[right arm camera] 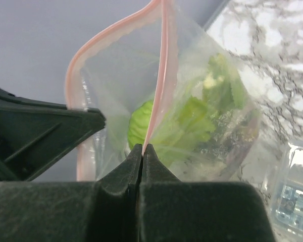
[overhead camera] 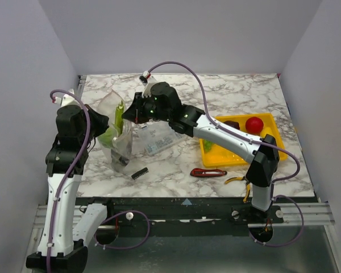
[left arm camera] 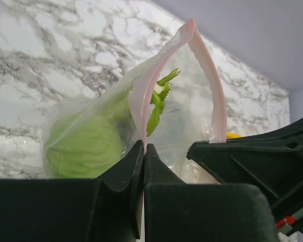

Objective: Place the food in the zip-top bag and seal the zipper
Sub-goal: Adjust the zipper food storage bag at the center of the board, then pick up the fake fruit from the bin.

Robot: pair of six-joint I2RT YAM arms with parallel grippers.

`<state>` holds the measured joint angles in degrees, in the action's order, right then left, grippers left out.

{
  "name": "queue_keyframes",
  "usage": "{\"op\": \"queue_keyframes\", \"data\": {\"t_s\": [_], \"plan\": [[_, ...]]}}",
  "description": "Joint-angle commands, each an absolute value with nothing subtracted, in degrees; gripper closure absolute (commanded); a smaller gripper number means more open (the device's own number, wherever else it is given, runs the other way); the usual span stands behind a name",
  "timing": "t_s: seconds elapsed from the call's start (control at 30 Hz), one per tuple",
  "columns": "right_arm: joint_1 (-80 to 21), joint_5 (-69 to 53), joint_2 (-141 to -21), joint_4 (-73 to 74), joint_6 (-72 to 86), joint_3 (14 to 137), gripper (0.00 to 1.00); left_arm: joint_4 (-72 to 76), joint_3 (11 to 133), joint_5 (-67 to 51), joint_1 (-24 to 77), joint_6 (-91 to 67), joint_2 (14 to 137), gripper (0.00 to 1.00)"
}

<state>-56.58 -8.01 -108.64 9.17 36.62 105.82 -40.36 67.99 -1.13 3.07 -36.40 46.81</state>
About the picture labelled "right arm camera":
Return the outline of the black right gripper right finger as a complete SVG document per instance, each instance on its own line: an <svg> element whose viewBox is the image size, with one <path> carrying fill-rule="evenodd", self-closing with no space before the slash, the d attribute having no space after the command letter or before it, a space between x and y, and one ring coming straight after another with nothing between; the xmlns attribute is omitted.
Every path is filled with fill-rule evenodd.
<svg viewBox="0 0 303 242"><path fill-rule="evenodd" d="M257 190L242 182L177 179L152 145L140 183L141 241L274 241Z"/></svg>

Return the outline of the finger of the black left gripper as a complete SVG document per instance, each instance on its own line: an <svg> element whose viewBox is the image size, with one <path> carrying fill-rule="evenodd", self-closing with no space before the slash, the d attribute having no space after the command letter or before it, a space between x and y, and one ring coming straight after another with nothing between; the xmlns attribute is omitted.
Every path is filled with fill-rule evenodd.
<svg viewBox="0 0 303 242"><path fill-rule="evenodd" d="M33 180L105 127L95 108L22 98L0 88L0 181Z"/></svg>

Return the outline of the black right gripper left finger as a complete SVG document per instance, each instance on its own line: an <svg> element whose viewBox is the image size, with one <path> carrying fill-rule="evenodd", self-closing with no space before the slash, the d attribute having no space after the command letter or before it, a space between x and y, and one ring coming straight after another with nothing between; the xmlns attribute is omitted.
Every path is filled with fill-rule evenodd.
<svg viewBox="0 0 303 242"><path fill-rule="evenodd" d="M99 181L0 182L0 241L138 241L141 153Z"/></svg>

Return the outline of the green celery stalk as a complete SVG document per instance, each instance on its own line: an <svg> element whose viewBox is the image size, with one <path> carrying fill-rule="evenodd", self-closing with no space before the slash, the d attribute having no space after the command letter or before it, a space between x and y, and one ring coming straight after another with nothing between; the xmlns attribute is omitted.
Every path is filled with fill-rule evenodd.
<svg viewBox="0 0 303 242"><path fill-rule="evenodd" d="M200 90L201 97L184 99L158 127L153 146L166 165L217 146L234 112L248 102L237 69L220 53L210 57Z"/></svg>

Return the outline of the clear zip top bag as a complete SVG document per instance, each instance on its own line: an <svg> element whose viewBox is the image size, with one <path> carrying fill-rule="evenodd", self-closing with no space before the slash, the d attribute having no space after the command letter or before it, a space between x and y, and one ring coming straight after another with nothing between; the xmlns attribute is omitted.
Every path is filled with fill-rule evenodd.
<svg viewBox="0 0 303 242"><path fill-rule="evenodd" d="M209 59L218 53L235 67L228 53L174 1L151 1L84 44L66 72L67 107L97 108L106 126L79 145L77 179L101 179L129 155L129 120L149 100L153 109L141 145L153 145L166 114L190 95L201 97ZM234 112L217 146L170 165L160 162L183 181L230 180L259 133L260 114L247 94L248 102Z"/></svg>

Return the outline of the green cabbage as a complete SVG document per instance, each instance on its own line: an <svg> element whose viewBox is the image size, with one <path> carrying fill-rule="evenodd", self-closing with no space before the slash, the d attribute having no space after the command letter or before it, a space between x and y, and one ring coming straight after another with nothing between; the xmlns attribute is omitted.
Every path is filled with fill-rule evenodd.
<svg viewBox="0 0 303 242"><path fill-rule="evenodd" d="M130 149L135 144L144 143L153 103L153 100L149 100L132 113L127 132L127 141Z"/></svg>

